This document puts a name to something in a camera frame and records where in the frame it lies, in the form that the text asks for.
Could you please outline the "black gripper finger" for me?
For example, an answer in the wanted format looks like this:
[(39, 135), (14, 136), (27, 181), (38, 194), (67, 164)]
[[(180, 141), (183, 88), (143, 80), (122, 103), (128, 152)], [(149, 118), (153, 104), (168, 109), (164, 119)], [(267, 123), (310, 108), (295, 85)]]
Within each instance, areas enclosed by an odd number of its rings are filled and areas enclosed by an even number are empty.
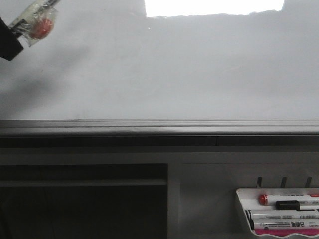
[(11, 61), (23, 51), (23, 46), (3, 19), (0, 19), (0, 57)]

